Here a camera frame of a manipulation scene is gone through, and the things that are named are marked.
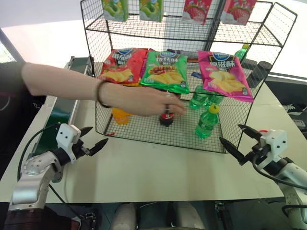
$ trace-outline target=red juice box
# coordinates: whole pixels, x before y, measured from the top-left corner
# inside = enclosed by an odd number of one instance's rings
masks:
[[[205,25],[212,0],[186,0],[182,13],[182,21]]]
[[[257,0],[227,0],[221,15],[224,24],[246,25]]]

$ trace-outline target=juice box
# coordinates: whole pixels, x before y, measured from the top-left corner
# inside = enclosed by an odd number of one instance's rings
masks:
[[[257,0],[227,0],[221,15],[224,24],[246,25]]]
[[[128,0],[102,0],[106,20],[125,22],[128,19]]]
[[[182,13],[185,23],[205,25],[212,0],[186,0]]]
[[[140,0],[140,19],[161,22],[164,0]]]

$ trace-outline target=wire basket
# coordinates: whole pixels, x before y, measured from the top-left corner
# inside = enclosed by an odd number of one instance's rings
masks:
[[[107,21],[103,16],[101,0],[82,0],[81,10],[86,40],[93,60],[93,75],[99,76],[102,63],[111,49],[130,47],[197,51],[216,50],[226,44],[249,44],[246,59],[266,61],[272,65],[278,58],[296,21],[297,14],[279,3],[258,1],[247,25],[228,25],[220,21],[224,0],[213,0],[205,25],[186,24],[181,21],[184,0],[165,0],[162,22],[141,21],[139,0],[129,0],[129,18],[126,22]],[[255,65],[243,61],[246,77]],[[198,63],[188,63],[187,77],[189,94],[181,95],[188,106],[193,92],[202,80],[191,76],[200,72]],[[263,79],[253,82],[253,97],[262,86]],[[96,132],[106,136],[159,143],[171,146],[225,153],[219,137],[224,137],[239,146],[242,131],[238,124],[246,124],[252,103],[225,97],[220,103],[219,118],[209,138],[199,139],[195,127],[203,110],[188,110],[175,118],[169,127],[161,126],[159,116],[141,117],[132,115],[127,125],[118,125],[111,109],[96,103]]]

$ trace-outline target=green bottle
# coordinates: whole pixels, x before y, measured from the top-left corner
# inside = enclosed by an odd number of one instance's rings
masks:
[[[195,92],[193,94],[192,99],[190,100],[189,107],[191,109],[199,109],[206,103],[208,98],[210,97],[208,91],[203,89],[203,84],[200,84],[196,87]]]
[[[224,96],[219,94],[218,92],[210,92],[212,95],[206,100],[204,103],[205,108],[208,110],[212,104],[219,105],[222,100],[224,99]]]
[[[242,62],[242,58],[244,57],[245,53],[248,51],[248,48],[249,48],[249,44],[243,44],[242,48],[235,53],[235,56],[237,56],[241,62]]]
[[[200,121],[195,129],[195,133],[198,137],[207,138],[211,135],[214,126],[219,122],[218,112],[219,106],[213,104],[208,111],[201,114]]]

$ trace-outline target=green juice box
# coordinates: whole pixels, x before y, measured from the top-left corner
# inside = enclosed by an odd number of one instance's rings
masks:
[[[140,19],[161,22],[164,0],[140,0]]]
[[[128,0],[102,0],[106,20],[125,22],[128,19]]]

